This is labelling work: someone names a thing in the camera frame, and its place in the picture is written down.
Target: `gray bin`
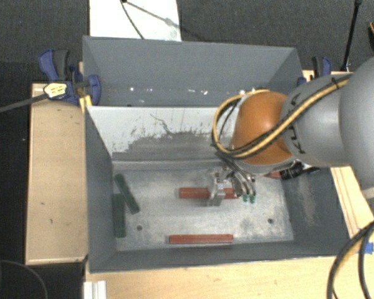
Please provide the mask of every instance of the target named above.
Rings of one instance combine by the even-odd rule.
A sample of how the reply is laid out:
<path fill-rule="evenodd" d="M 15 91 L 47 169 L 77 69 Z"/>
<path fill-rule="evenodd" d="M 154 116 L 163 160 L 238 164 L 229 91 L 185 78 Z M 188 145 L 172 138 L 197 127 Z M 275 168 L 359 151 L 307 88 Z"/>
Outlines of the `gray bin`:
<path fill-rule="evenodd" d="M 101 106 L 85 114 L 91 272 L 335 255 L 346 242 L 327 169 L 284 182 L 258 178 L 255 204 L 208 207 L 177 195 L 183 186 L 210 185 L 220 167 L 210 131 L 223 100 L 240 89 L 296 86 L 294 49 L 85 37 L 84 70 L 99 74 L 103 87 Z M 233 129 L 224 132 L 227 139 Z M 115 237 L 113 222 L 119 173 L 140 206 L 133 215 L 126 209 L 124 238 Z M 226 233 L 232 244 L 167 242 L 171 234 Z"/>

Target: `wooden table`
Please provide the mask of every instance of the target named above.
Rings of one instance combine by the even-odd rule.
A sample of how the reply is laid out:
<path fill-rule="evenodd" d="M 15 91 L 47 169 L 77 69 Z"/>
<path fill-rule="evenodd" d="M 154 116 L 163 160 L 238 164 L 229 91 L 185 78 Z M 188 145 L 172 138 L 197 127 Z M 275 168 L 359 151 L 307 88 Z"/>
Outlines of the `wooden table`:
<path fill-rule="evenodd" d="M 32 95 L 42 92 L 33 85 Z M 26 264 L 80 262 L 87 255 L 82 111 L 44 100 L 31 110 Z M 352 236 L 373 220 L 351 168 L 332 169 Z M 363 298 L 351 252 L 337 275 L 339 298 Z M 333 257 L 213 267 L 86 274 L 107 283 L 107 298 L 325 298 Z M 374 253 L 366 256 L 374 298 Z"/>

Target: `black floor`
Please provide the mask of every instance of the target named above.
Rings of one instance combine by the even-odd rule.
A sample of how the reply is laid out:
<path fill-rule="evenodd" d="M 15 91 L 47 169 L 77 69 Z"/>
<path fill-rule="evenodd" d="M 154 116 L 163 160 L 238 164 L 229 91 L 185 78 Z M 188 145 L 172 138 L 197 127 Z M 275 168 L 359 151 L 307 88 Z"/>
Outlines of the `black floor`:
<path fill-rule="evenodd" d="M 183 40 L 296 47 L 302 67 L 313 55 L 342 64 L 354 0 L 177 0 Z M 46 49 L 69 49 L 82 58 L 81 37 L 89 33 L 89 0 L 0 0 L 0 105 L 30 95 L 43 79 L 37 56 Z M 352 70 L 373 53 L 367 26 L 374 0 L 363 0 L 351 50 Z M 0 115 L 0 253 L 23 262 L 28 109 Z M 49 298 L 79 298 L 80 264 L 36 268 Z M 43 298 L 29 272 L 3 264 L 1 298 Z"/>

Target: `white paper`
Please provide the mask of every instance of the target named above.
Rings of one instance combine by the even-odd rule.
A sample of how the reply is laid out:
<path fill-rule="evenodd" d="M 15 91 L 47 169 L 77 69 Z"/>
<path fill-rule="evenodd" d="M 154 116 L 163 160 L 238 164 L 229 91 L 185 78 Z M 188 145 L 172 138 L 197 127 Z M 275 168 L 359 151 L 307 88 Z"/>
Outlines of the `white paper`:
<path fill-rule="evenodd" d="M 145 39 L 181 41 L 176 0 L 128 0 L 124 5 Z M 90 0 L 90 35 L 140 38 L 119 0 Z"/>

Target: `dark green block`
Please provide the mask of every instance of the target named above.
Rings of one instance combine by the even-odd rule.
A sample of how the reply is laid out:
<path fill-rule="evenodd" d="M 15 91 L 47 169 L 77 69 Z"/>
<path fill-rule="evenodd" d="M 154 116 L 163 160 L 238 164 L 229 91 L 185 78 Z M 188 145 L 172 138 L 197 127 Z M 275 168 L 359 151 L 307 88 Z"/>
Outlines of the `dark green block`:
<path fill-rule="evenodd" d="M 113 228 L 116 238 L 126 237 L 125 201 L 121 194 L 113 195 Z"/>
<path fill-rule="evenodd" d="M 127 183 L 125 181 L 125 178 L 121 174 L 117 174 L 115 175 L 114 180 L 130 212 L 132 214 L 136 214 L 137 212 L 139 212 L 140 208 L 138 207 L 138 204 L 135 198 L 130 192 L 129 187 L 127 186 Z"/>

